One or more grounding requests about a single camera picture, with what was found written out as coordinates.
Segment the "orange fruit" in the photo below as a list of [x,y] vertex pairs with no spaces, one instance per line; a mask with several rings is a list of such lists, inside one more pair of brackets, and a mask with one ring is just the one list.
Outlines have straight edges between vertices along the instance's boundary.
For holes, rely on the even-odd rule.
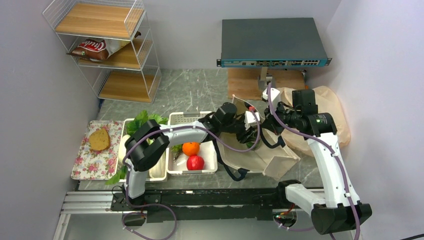
[[182,152],[188,156],[195,156],[200,152],[199,142],[186,142],[182,145]]

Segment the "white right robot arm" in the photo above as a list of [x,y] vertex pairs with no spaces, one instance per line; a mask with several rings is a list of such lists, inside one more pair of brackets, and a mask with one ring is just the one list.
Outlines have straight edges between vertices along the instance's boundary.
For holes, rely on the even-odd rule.
[[361,224],[372,215],[372,208],[361,202],[352,186],[333,117],[319,112],[312,89],[293,90],[291,107],[285,107],[281,92],[271,86],[262,92],[262,100],[268,103],[262,128],[303,137],[315,158],[324,190],[320,196],[298,180],[282,181],[275,194],[276,203],[282,208],[291,204],[301,208],[320,235],[354,231],[354,239],[359,239]]

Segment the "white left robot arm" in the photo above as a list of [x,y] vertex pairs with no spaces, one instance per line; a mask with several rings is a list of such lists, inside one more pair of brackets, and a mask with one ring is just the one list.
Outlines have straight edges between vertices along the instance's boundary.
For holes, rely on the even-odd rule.
[[260,115],[252,109],[240,115],[237,110],[233,103],[226,102],[218,110],[189,123],[164,125],[153,119],[145,122],[124,143],[126,152],[122,163],[127,167],[124,204],[131,210],[143,205],[148,171],[168,148],[209,141],[220,142],[228,148],[219,138],[221,133],[234,134],[240,143],[253,142],[256,146],[261,138]]

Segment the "red pepper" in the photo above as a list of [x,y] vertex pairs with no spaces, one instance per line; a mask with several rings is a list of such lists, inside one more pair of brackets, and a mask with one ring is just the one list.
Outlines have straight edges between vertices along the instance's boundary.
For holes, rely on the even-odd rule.
[[192,155],[186,161],[186,167],[189,171],[200,171],[204,169],[204,166],[204,159],[198,155]]

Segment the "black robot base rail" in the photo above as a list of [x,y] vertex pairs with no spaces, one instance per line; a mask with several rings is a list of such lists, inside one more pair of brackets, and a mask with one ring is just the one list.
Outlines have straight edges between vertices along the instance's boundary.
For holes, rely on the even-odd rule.
[[183,220],[273,218],[295,222],[297,207],[279,199],[275,188],[152,189],[128,204],[120,187],[106,191],[71,191],[65,196],[61,213],[117,214],[138,213],[147,223]]

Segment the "red chips snack bag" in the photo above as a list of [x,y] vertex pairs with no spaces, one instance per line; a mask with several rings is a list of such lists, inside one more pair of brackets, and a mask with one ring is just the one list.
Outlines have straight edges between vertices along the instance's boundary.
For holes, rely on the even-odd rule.
[[77,36],[67,44],[66,54],[79,60],[90,62],[104,62],[115,58],[126,50],[132,50],[133,45],[142,44],[145,39],[140,31],[137,31],[130,40],[111,39],[102,37]]

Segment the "green glass bottle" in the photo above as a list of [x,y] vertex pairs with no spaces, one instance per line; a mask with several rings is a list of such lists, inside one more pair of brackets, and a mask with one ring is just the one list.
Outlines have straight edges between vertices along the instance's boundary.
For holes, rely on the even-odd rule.
[[246,147],[248,149],[252,148],[253,151],[256,151],[257,149],[259,149],[262,145],[262,140],[261,138],[259,138],[258,142],[256,143],[255,146],[253,146],[257,140],[257,136],[258,136],[258,132],[255,130],[252,135],[249,137],[248,141],[245,143]]

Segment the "large white daikon radish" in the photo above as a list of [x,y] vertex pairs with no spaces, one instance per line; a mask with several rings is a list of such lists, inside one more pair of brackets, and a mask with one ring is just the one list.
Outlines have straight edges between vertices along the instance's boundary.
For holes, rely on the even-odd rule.
[[128,135],[133,135],[139,130],[139,128],[149,119],[148,112],[142,110],[132,121],[128,122],[126,125],[126,133]]

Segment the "beige canvas tote bag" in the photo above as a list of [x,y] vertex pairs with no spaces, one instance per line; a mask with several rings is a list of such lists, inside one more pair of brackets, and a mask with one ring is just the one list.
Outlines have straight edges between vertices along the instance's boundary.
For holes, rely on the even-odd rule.
[[263,129],[261,133],[264,139],[275,148],[269,148],[261,139],[261,147],[257,150],[247,152],[238,152],[237,150],[248,149],[245,143],[239,143],[235,136],[230,133],[221,133],[219,138],[230,148],[224,146],[221,142],[217,142],[217,155],[222,163],[229,169],[241,170],[242,172],[261,173],[275,180],[281,179],[301,158],[287,145],[281,146],[283,138],[281,135],[275,135],[273,132]]

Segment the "brown bread slice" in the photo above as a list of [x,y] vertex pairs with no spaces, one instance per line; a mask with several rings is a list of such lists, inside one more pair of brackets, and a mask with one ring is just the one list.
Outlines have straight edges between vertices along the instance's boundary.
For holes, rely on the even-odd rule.
[[104,151],[110,147],[111,140],[106,129],[100,128],[94,131],[88,138],[91,151]]

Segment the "green lettuce leaf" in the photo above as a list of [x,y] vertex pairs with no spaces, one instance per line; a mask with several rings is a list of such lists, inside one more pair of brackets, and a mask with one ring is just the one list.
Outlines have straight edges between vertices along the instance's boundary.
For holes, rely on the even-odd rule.
[[161,116],[161,115],[156,114],[156,113],[149,114],[148,119],[149,120],[155,120],[160,125],[167,124],[168,120],[169,120],[167,117]]

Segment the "orange plastic grocery bag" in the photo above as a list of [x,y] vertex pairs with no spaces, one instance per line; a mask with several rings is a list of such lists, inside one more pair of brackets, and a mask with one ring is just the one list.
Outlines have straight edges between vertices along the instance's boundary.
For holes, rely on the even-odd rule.
[[[339,147],[344,148],[350,143],[351,132],[337,95],[327,86],[315,87],[313,91],[315,93],[315,102],[318,105],[318,112],[331,114],[337,128]],[[313,156],[311,148],[302,136],[287,130],[284,130],[281,135],[286,145],[291,149],[311,157]]]

